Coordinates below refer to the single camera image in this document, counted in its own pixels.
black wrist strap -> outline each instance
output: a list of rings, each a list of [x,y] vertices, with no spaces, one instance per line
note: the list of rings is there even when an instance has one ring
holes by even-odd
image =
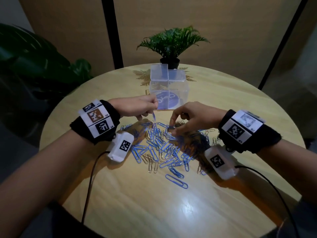
[[[263,147],[271,146],[278,143],[282,137],[271,127],[263,124],[253,135],[246,140],[243,144],[240,144],[232,136],[226,133],[222,127],[224,124],[235,114],[236,112],[230,109],[219,124],[219,138],[224,142],[226,148],[236,150],[242,153],[246,150],[257,153]]]
[[[89,128],[87,127],[87,125],[85,124],[85,122],[82,120],[82,118],[80,116],[69,125],[73,131],[75,131],[80,136],[88,139],[93,144],[97,144],[100,141],[111,141],[115,135],[115,131],[117,129],[117,126],[120,124],[120,122],[119,122],[120,114],[118,113],[118,111],[107,101],[100,100],[100,102],[103,104],[103,106],[105,107],[105,109],[109,113],[109,115],[112,119],[112,122],[114,124],[113,128],[109,129],[105,133],[94,138],[93,135],[91,134]]]

person's left arm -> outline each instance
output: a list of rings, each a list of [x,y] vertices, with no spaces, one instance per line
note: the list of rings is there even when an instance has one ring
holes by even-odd
[[[112,99],[108,103],[115,108],[119,117],[136,116],[138,120],[158,106],[154,95]],[[77,132],[87,127],[76,126],[73,129]],[[93,145],[91,141],[95,143],[75,131],[67,131],[0,185],[1,237],[17,237],[30,219],[57,195],[79,153]]]

black vertical strip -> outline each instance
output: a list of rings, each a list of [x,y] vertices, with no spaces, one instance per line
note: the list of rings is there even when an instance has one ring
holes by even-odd
[[[108,36],[110,41],[110,47],[112,52],[112,58],[114,63],[114,68],[123,68],[123,60],[121,54],[121,46],[119,39],[119,32],[117,26],[116,13],[114,11],[113,0],[101,0],[103,12],[105,14],[105,20],[108,29]]]
[[[289,24],[289,26],[288,26],[288,28],[287,28],[287,30],[286,30],[283,38],[282,38],[282,41],[281,41],[280,45],[278,46],[278,48],[277,48],[277,50],[276,50],[276,52],[275,52],[275,54],[273,56],[273,59],[272,59],[270,65],[268,66],[268,68],[267,68],[267,70],[266,70],[266,72],[265,72],[265,74],[264,74],[264,76],[262,78],[262,81],[261,81],[258,89],[262,90],[264,84],[267,81],[267,78],[270,76],[270,74],[271,74],[271,72],[272,72],[272,70],[273,70],[273,68],[274,68],[274,66],[275,66],[275,64],[276,64],[276,62],[277,62],[282,50],[283,50],[283,48],[285,47],[285,45],[287,43],[287,40],[291,36],[291,33],[292,33],[292,31],[293,31],[293,29],[294,29],[294,27],[295,27],[300,15],[302,14],[302,12],[303,12],[303,10],[304,10],[304,8],[306,6],[307,1],[308,0],[301,0],[301,2],[300,2],[299,6],[298,6],[298,8],[297,8],[297,10],[296,10],[296,12],[294,14],[293,19],[291,20],[291,23]]]

wooden tabletop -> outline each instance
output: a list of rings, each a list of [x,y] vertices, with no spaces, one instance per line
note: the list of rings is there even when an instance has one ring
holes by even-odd
[[[114,70],[84,83],[65,97],[48,118],[40,149],[57,139],[78,116],[77,111],[94,99],[144,95],[149,89],[150,64]],[[247,109],[267,122],[288,141],[304,147],[298,128],[287,113],[254,86],[209,68],[180,64],[186,71],[190,92],[188,101],[222,109]],[[168,124],[172,111],[157,111],[156,121]],[[124,117],[121,125],[133,124],[135,117]],[[210,132],[209,138],[218,131]],[[81,220],[94,160],[108,142],[90,148],[74,164],[62,188],[60,204]],[[282,192],[292,208],[300,194],[281,176],[250,152],[234,153],[238,162],[252,167]],[[113,237],[259,237],[281,224],[286,211],[274,189],[248,170],[223,181],[215,172],[198,175],[198,161],[185,175],[188,189],[165,178],[167,167],[149,174],[148,165],[138,164],[130,153],[122,163],[103,156],[97,164],[85,225],[107,238]]]

black plant pot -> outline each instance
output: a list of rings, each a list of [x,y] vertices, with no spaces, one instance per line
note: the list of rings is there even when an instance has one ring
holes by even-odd
[[[168,69],[177,69],[179,65],[179,59],[178,58],[161,58],[160,62],[163,64],[168,64]]]

